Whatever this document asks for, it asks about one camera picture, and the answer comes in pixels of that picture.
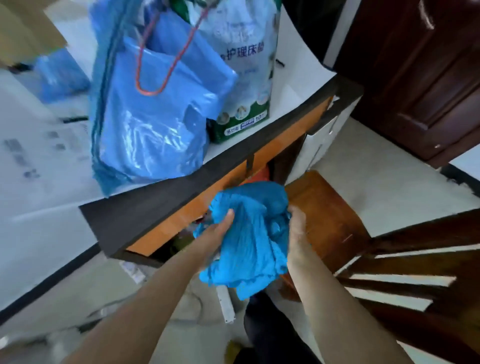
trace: person's left arm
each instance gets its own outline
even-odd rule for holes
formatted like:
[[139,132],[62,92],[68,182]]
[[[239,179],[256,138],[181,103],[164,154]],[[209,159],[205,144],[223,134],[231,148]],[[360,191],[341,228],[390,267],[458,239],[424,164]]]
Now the person's left arm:
[[233,210],[169,259],[133,299],[90,332],[65,364],[147,364],[193,275],[222,243]]

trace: person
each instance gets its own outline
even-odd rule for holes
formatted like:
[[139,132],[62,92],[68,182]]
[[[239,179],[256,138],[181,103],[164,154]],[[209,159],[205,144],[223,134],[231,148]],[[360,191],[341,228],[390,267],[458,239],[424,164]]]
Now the person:
[[[336,280],[307,242],[305,214],[291,212],[288,271],[303,303],[326,364],[411,364],[409,356],[369,312]],[[66,364],[147,364],[194,274],[222,243],[234,219],[211,225],[168,260],[133,299],[100,322]],[[253,345],[239,350],[235,364],[320,363],[292,324],[264,292],[250,298],[244,319]]]

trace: brown cardboard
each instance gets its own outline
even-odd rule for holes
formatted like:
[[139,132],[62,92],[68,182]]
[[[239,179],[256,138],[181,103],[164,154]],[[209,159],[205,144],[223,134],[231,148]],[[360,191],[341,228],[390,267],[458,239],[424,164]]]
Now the brown cardboard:
[[0,0],[0,62],[13,65],[49,54],[66,41],[43,12],[55,0]]

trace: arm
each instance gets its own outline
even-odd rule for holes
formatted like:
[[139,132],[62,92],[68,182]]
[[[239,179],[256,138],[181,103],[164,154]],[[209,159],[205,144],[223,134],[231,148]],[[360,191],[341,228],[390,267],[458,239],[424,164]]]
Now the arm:
[[222,243],[233,210],[169,259],[112,317],[98,324],[65,364],[147,364],[193,275]]
[[305,214],[289,208],[288,271],[326,364],[411,364],[402,347],[336,280],[308,244]]

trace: red string handle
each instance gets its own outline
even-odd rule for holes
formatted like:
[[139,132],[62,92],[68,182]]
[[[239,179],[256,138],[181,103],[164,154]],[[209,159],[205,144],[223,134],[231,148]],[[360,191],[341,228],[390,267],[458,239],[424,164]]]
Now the red string handle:
[[145,44],[147,43],[148,38],[150,37],[153,29],[155,28],[155,25],[157,24],[158,20],[160,19],[160,12],[156,11],[152,20],[148,24],[147,28],[145,28],[144,34],[142,36],[142,41],[140,42],[140,51],[139,51],[138,57],[137,57],[137,71],[136,71],[136,75],[135,75],[135,87],[137,88],[138,92],[140,92],[144,96],[155,96],[155,95],[158,95],[158,94],[162,93],[162,91],[167,86],[168,81],[170,80],[170,77],[172,76],[173,70],[175,69],[175,67],[177,66],[177,63],[181,60],[181,58],[183,57],[183,55],[187,51],[190,43],[193,40],[193,36],[195,35],[196,31],[198,30],[198,27],[200,26],[200,23],[202,22],[202,20],[207,16],[209,10],[210,10],[209,6],[205,7],[205,9],[202,10],[202,13],[200,14],[200,18],[198,18],[197,23],[190,30],[190,33],[189,33],[188,39],[187,39],[187,43],[185,43],[182,50],[176,55],[175,60],[173,61],[172,65],[170,66],[170,68],[168,70],[168,73],[167,73],[165,79],[163,80],[163,83],[162,83],[161,87],[159,89],[155,90],[155,91],[147,91],[147,90],[144,90],[142,88],[142,86],[140,85],[140,72],[142,70],[142,57],[143,57],[143,54],[144,54]]

